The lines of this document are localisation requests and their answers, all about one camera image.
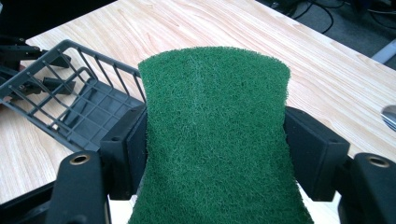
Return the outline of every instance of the black dish rack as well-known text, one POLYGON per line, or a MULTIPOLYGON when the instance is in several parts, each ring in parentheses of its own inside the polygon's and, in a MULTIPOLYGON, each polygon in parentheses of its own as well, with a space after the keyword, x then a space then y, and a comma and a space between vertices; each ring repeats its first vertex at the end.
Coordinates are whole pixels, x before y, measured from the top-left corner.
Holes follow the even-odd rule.
POLYGON ((96 151, 146 98, 137 69, 65 40, 1 85, 0 103, 69 149, 96 151))

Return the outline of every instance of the green abrasive sponge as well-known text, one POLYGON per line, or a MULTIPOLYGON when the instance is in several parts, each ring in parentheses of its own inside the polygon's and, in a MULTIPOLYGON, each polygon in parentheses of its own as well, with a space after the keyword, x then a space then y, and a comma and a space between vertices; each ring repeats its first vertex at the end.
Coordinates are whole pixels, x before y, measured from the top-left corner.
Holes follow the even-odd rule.
POLYGON ((130 223, 311 223, 283 130, 289 68, 235 48, 138 65, 148 163, 130 223))

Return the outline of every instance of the light wood grain surface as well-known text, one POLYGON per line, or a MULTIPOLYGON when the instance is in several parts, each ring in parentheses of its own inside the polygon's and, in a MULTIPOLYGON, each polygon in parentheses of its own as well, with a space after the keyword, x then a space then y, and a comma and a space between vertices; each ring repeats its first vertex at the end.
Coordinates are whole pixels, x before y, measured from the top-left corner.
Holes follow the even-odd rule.
MULTIPOLYGON (((170 49, 233 46, 278 58, 291 70, 288 105, 351 143, 396 161, 396 133, 381 119, 396 104, 396 71, 252 0, 120 0, 28 41, 50 49, 71 39, 133 67, 170 49)), ((55 179, 70 151, 0 107, 0 203, 55 179)), ((337 223, 336 203, 311 203, 317 223, 337 223)))

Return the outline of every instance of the gray floor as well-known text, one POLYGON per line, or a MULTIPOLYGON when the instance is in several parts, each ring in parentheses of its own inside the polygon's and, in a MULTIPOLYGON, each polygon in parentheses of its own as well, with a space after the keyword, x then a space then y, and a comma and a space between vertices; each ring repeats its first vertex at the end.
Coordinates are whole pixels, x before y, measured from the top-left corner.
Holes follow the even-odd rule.
MULTIPOLYGON (((267 6, 271 6, 273 2, 278 2, 282 5, 280 0, 260 0, 259 2, 267 6)), ((340 6, 342 1, 318 0, 317 3, 335 7, 340 6)), ((300 4, 294 16, 304 12, 308 5, 308 3, 300 4)), ((329 8, 329 11, 332 13, 334 23, 325 35, 368 57, 372 57, 376 52, 396 39, 396 30, 379 25, 369 13, 364 13, 360 17, 357 16, 352 6, 348 3, 340 8, 329 8)), ((385 17, 375 14, 375 17, 387 26, 396 26, 396 14, 385 17)), ((331 23, 329 15, 316 6, 312 6, 297 21, 318 32, 326 30, 331 23)), ((396 70, 396 56, 386 62, 385 65, 396 70)))

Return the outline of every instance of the black cable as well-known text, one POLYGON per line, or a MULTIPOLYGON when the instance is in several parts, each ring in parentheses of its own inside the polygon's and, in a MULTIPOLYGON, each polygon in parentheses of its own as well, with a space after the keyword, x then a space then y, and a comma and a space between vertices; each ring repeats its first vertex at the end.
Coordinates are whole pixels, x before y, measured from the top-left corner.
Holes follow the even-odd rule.
POLYGON ((292 15, 294 15, 294 13, 296 13, 297 7, 304 2, 305 0, 300 0, 300 1, 295 1, 294 3, 292 3, 286 10, 286 12, 284 13, 286 16, 291 17, 292 15))
MULTIPOLYGON (((330 25, 323 32, 321 32, 323 35, 326 34, 330 29, 332 29, 332 26, 334 25, 334 17, 332 16, 332 13, 329 11, 329 9, 327 9, 326 6, 323 6, 322 4, 317 3, 316 0, 308 0, 307 2, 309 2, 310 5, 305 9, 304 12, 302 12, 300 15, 294 17, 293 19, 294 20, 300 19, 303 15, 305 15, 309 11, 309 9, 311 9, 312 6, 317 6, 317 7, 321 8, 321 9, 323 9, 326 12, 326 14, 329 16, 330 20, 331 20, 330 25)), ((342 7, 344 5, 344 3, 345 3, 345 1, 343 1, 343 4, 340 5, 340 6, 328 7, 328 8, 339 8, 339 7, 342 7)))
POLYGON ((396 15, 396 10, 394 10, 394 11, 376 11, 376 10, 368 9, 368 11, 374 12, 376 14, 396 15))
POLYGON ((319 4, 315 4, 317 7, 320 7, 321 9, 323 9, 327 15, 329 15, 330 18, 330 25, 326 28, 326 30, 324 30, 323 32, 321 32, 323 35, 326 34, 330 29, 332 29, 332 26, 334 25, 334 17, 332 16, 332 13, 329 11, 329 9, 327 9, 326 7, 323 7, 319 4))
POLYGON ((374 12, 369 11, 369 13, 370 13, 370 16, 373 18, 373 20, 374 20, 376 23, 380 24, 380 25, 383 26, 383 27, 386 27, 386 28, 389 28, 389 29, 392 29, 392 30, 396 30, 396 26, 388 26, 388 25, 382 23, 381 21, 379 21, 378 18, 376 18, 376 17, 374 16, 374 14, 375 14, 374 12))
POLYGON ((294 17, 293 19, 294 19, 295 21, 297 21, 298 19, 300 19, 303 15, 305 15, 305 14, 309 11, 309 9, 311 9, 311 7, 314 5, 315 2, 316 2, 316 1, 312 1, 311 4, 309 4, 309 6, 305 9, 304 12, 302 12, 300 15, 294 17))
POLYGON ((333 7, 333 6, 325 6, 325 5, 322 5, 322 4, 320 4, 320 3, 316 3, 316 4, 317 4, 318 6, 321 6, 321 7, 334 9, 334 8, 343 7, 345 3, 346 3, 346 1, 345 1, 345 0, 342 0, 342 3, 341 3, 339 6, 335 6, 335 7, 333 7))

